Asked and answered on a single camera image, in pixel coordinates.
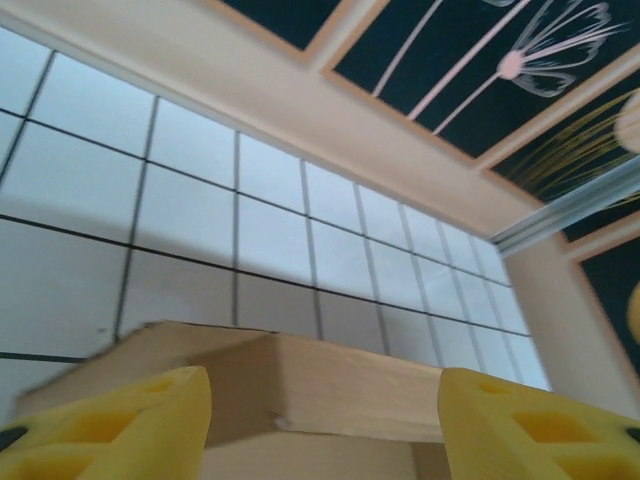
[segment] ceiling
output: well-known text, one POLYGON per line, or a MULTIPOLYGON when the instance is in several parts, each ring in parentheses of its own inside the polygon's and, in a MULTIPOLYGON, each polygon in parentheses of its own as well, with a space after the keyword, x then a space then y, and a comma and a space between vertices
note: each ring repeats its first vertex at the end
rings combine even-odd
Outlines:
POLYGON ((637 7, 0 0, 10 27, 486 236, 640 151, 637 7))

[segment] yellow object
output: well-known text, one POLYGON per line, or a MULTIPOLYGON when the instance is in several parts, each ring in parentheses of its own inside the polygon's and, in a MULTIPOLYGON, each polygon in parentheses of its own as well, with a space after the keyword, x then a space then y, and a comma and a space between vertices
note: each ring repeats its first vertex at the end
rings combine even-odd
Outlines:
POLYGON ((636 285, 636 288, 633 290, 631 298, 629 299, 627 322, 631 335, 636 343, 640 345, 640 283, 636 285))
POLYGON ((445 369, 438 413, 454 480, 640 479, 640 422, 560 395, 445 369))
POLYGON ((210 418, 206 370, 172 370, 7 425, 0 479, 193 480, 210 418))

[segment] tiled wall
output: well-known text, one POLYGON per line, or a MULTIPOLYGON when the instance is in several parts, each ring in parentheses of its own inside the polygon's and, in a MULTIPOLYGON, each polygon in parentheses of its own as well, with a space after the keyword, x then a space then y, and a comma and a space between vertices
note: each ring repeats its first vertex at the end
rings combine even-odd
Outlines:
POLYGON ((0 418, 164 318, 548 388, 496 249, 0 30, 0 418))

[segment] white tile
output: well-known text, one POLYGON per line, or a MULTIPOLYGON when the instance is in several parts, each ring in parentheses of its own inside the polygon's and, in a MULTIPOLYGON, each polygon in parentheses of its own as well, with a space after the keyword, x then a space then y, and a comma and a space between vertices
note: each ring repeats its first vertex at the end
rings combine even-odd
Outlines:
POLYGON ((0 351, 84 357, 111 343, 126 249, 0 223, 0 351))
POLYGON ((133 252, 120 331, 160 320, 231 325, 232 277, 227 270, 133 252))
POLYGON ((240 136, 240 190, 304 212, 300 159, 246 135, 240 136))
POLYGON ((509 356, 504 334, 488 328, 471 328, 476 336, 486 373, 510 382, 518 382, 516 369, 509 356))
POLYGON ((234 131, 161 100, 151 159, 227 187, 234 184, 234 131))
POLYGON ((491 280, 508 284, 509 276, 498 248, 477 237, 472 237, 472 242, 478 253, 482 274, 491 280))
POLYGON ((233 193, 149 165, 135 243, 231 265, 233 193))
POLYGON ((398 202, 368 188, 361 186, 358 188, 362 199, 367 234, 371 238, 401 248, 408 248, 398 202))
POLYGON ((429 313, 464 320, 465 314, 451 268, 423 258, 418 259, 418 265, 429 313))
POLYGON ((549 379, 540 362, 533 340, 519 335, 506 335, 525 385, 551 390, 549 379))
POLYGON ((305 218, 245 197, 239 208, 240 268, 311 284, 305 218))
POLYGON ((72 366, 69 363, 0 359, 0 425, 11 420, 13 404, 18 395, 42 385, 72 366))
POLYGON ((0 28, 0 108, 23 114, 50 50, 0 28))
POLYGON ((312 222, 318 286, 374 298, 364 238, 312 222))
POLYGON ((2 168, 7 159, 7 153, 9 153, 9 148, 15 138, 19 125, 20 119, 7 115, 6 113, 0 113, 0 168, 2 168))
POLYGON ((126 242, 142 162, 39 125, 27 126, 0 211, 126 242))
POLYGON ((56 55, 33 117, 77 135, 142 155, 153 96, 63 55, 56 55))
POLYGON ((320 293, 320 312, 326 341, 385 353, 374 303, 320 293))
POLYGON ((438 229, 438 220, 406 205, 402 208, 409 224, 413 251, 440 262, 447 262, 444 243, 438 229))
POLYGON ((306 171, 311 216, 361 233, 353 182, 311 163, 306 171))
POLYGON ((442 354, 443 367, 463 367, 480 370, 469 325, 442 318, 434 318, 433 325, 442 354))
POLYGON ((460 284, 462 300, 467 306, 467 320, 479 325, 500 328, 491 304, 486 282, 464 272, 454 272, 460 284))
POLYGON ((313 290, 241 274, 238 326, 317 338, 313 290))
POLYGON ((411 255, 378 242, 369 242, 380 301, 399 307, 423 310, 422 296, 411 255))
POLYGON ((488 282, 489 291, 493 295, 493 300, 498 310, 498 316, 502 328, 511 332, 529 334, 527 323, 522 316, 522 311, 518 305, 513 288, 503 287, 495 283, 488 282))
POLYGON ((451 225, 442 223, 442 233, 449 248, 451 262, 454 266, 473 273, 480 273, 480 267, 476 261, 471 236, 451 225))
POLYGON ((431 337, 431 319, 422 313, 382 307, 389 350, 392 357, 438 366, 431 337))

